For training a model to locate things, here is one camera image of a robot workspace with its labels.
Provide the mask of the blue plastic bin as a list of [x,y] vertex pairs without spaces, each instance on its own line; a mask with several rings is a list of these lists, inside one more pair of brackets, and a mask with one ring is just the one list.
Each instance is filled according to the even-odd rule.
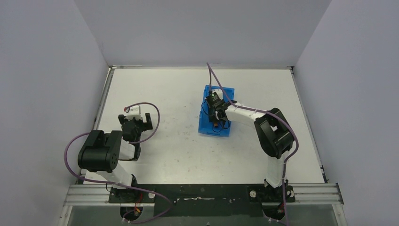
[[203,101],[201,104],[201,111],[199,113],[198,132],[205,135],[228,137],[230,134],[231,121],[226,123],[223,127],[221,122],[215,124],[209,119],[209,109],[206,104],[206,97],[209,95],[209,85],[205,86],[203,91]]

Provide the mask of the aluminium left table rail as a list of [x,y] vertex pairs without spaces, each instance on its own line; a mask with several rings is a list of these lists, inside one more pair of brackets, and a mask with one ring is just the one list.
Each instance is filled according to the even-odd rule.
[[106,103],[106,99],[107,99],[107,96],[108,96],[108,93],[109,93],[109,88],[110,88],[110,85],[111,85],[111,82],[112,82],[114,70],[115,70],[115,68],[114,68],[113,65],[109,66],[108,74],[106,76],[106,80],[105,80],[105,84],[104,84],[104,87],[103,87],[100,103],[99,103],[99,106],[98,106],[98,110],[97,110],[97,113],[96,113],[96,116],[95,116],[95,119],[94,119],[94,124],[93,124],[92,129],[98,129],[99,123],[101,121],[101,117],[102,117],[103,110],[104,110],[104,105]]

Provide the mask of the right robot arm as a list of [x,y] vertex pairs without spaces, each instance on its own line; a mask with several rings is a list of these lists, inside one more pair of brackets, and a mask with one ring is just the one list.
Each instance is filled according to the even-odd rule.
[[207,102],[208,115],[222,125],[231,121],[247,125],[255,129],[262,150],[268,155],[267,175],[265,178],[265,195],[271,202],[281,201],[288,193],[286,179],[287,161],[292,156],[288,152],[298,140],[280,109],[257,110],[238,102]]

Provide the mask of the aluminium back table rail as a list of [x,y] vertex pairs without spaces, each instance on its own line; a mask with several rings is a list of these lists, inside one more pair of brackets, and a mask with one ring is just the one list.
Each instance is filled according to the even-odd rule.
[[[207,65],[112,65],[109,66],[111,69],[207,69]],[[249,65],[249,64],[238,64],[238,65],[224,65],[224,64],[210,64],[212,69],[260,69],[260,70],[285,70],[293,69],[294,66],[284,65]]]

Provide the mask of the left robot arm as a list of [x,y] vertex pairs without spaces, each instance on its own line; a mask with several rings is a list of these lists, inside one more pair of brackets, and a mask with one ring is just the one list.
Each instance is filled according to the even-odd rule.
[[112,182],[115,194],[128,203],[136,202],[140,190],[136,187],[136,177],[127,172],[121,161],[137,161],[141,154],[141,135],[153,129],[151,114],[143,119],[140,113],[118,115],[121,130],[105,133],[92,130],[78,154],[78,166],[102,176]]

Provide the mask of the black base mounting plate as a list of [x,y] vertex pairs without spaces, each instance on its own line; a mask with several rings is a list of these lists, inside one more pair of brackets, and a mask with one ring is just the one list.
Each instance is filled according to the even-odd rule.
[[115,194],[111,188],[109,203],[153,205],[154,214],[170,207],[166,217],[261,217],[265,207],[283,202],[268,192],[263,184],[141,184],[137,194]]

